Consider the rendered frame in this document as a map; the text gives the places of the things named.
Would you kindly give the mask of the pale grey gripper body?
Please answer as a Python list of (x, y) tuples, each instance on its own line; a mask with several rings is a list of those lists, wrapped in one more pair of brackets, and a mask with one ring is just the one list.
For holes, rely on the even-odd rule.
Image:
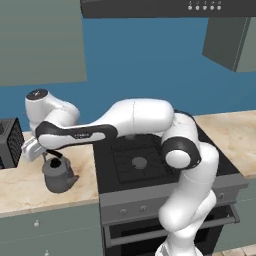
[(26, 140), (21, 147), (23, 157), (32, 162), (46, 152), (46, 149), (42, 147), (35, 137), (31, 137)]

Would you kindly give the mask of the grey kettle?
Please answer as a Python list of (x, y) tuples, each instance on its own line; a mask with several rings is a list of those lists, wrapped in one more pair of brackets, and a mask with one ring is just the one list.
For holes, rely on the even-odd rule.
[(74, 174), (69, 159), (55, 150), (46, 150), (42, 156), (42, 173), (47, 189), (52, 193), (64, 193), (71, 189), (79, 176)]

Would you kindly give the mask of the black and grey stove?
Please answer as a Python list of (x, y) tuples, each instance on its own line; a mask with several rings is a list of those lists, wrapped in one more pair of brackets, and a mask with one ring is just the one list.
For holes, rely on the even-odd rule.
[[(237, 195), (240, 190), (247, 187), (248, 183), (237, 168), (230, 160), (216, 147), (209, 137), (197, 126), (199, 140), (213, 145), (219, 153), (219, 164), (217, 174), (212, 185), (212, 190), (216, 196), (216, 205), (213, 207), (221, 207), (227, 205), (235, 205)], [(109, 172), (107, 166), (103, 167), (102, 171), (97, 171), (97, 183), (100, 201), (100, 215), (102, 233), (105, 225), (121, 224), (124, 222), (142, 220), (146, 218), (158, 217), (160, 207), (170, 197), (172, 190), (176, 187), (180, 173), (173, 171), (171, 173), (173, 180), (169, 183), (165, 182), (159, 191), (151, 195), (142, 195), (133, 199), (130, 195), (126, 195), (124, 199), (118, 197), (108, 198), (105, 202), (101, 200), (106, 192), (112, 192), (120, 186), (115, 183), (114, 176)], [(219, 193), (224, 193), (224, 198), (217, 199)], [(146, 205), (147, 211), (140, 213), (141, 206)], [(127, 209), (128, 213), (125, 216), (119, 214), (121, 209)]]

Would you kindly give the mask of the black boxy appliance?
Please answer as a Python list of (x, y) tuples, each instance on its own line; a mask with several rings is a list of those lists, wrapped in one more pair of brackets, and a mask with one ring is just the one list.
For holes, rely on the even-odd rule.
[(17, 118), (0, 119), (0, 169), (16, 168), (24, 137)]

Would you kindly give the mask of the grey-green drawer front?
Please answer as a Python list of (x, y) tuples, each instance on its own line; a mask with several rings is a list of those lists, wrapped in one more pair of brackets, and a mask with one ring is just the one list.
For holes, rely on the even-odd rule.
[[(39, 227), (34, 227), (38, 220)], [(0, 218), (0, 242), (16, 241), (100, 225), (98, 204)]]

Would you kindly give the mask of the grey-green cupboard door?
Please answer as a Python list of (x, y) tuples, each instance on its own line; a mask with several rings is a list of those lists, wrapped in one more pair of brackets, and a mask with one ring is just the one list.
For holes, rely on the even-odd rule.
[(0, 256), (103, 256), (100, 227), (0, 243)]

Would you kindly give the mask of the black oven door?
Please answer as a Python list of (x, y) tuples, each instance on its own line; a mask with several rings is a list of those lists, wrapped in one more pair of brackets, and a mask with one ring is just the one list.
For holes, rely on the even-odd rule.
[[(225, 207), (226, 206), (215, 207), (208, 214), (205, 221), (225, 218), (228, 215), (228, 213), (225, 210)], [(142, 220), (135, 220), (124, 222), (121, 224), (112, 224), (105, 226), (110, 227), (110, 233), (112, 238), (124, 237), (143, 232), (150, 232), (163, 229), (156, 216)], [(223, 226), (209, 229), (199, 228), (199, 230), (196, 233), (194, 243), (203, 255), (210, 256), (213, 253), (222, 229)], [(158, 246), (161, 243), (163, 243), (166, 238), (167, 235), (155, 239), (149, 239), (145, 241), (128, 243), (107, 248), (104, 234), (104, 254), (105, 256), (154, 256)]]

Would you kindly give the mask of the dark grey range hood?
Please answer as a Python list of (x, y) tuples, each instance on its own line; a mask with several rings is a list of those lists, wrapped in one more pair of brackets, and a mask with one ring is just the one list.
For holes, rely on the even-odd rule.
[(80, 0), (84, 18), (256, 17), (256, 0)]

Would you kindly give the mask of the grey-green base cupboard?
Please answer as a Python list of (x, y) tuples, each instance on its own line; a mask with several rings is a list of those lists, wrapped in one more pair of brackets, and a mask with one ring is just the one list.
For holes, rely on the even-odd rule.
[(215, 252), (256, 244), (256, 187), (253, 183), (239, 193), (235, 208), (240, 222), (223, 228)]

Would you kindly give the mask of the large grey-green wall cupboard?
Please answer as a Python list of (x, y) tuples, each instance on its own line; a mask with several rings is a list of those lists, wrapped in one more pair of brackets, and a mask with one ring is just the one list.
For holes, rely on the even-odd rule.
[(0, 86), (85, 79), (80, 0), (0, 0)]

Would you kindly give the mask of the small grey-green wall cupboard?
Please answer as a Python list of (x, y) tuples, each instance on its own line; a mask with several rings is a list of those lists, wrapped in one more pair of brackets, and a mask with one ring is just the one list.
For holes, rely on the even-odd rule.
[(209, 18), (202, 55), (233, 72), (256, 72), (256, 17)]

